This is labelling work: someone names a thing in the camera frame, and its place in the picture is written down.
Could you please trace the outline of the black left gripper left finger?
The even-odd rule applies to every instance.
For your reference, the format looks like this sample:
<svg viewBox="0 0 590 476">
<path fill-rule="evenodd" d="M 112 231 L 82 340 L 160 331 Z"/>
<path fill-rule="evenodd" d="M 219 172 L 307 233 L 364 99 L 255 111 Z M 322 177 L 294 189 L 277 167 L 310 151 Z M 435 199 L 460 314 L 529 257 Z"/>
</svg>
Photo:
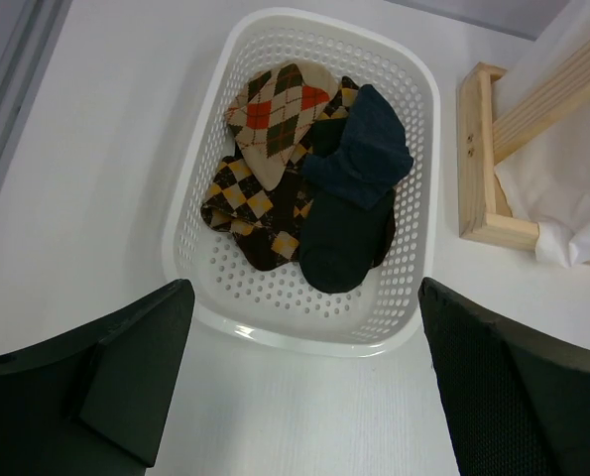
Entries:
<svg viewBox="0 0 590 476">
<path fill-rule="evenodd" d="M 143 475 L 194 310 L 188 280 L 0 355 L 0 475 Z"/>
</svg>

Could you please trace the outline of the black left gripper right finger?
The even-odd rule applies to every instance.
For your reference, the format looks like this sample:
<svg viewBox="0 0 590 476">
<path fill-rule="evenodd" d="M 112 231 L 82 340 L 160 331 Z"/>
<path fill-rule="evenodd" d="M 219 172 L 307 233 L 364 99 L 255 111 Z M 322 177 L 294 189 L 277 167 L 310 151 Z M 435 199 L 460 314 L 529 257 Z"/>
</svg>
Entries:
<svg viewBox="0 0 590 476">
<path fill-rule="evenodd" d="M 590 475 L 590 350 L 440 282 L 418 290 L 462 475 Z"/>
</svg>

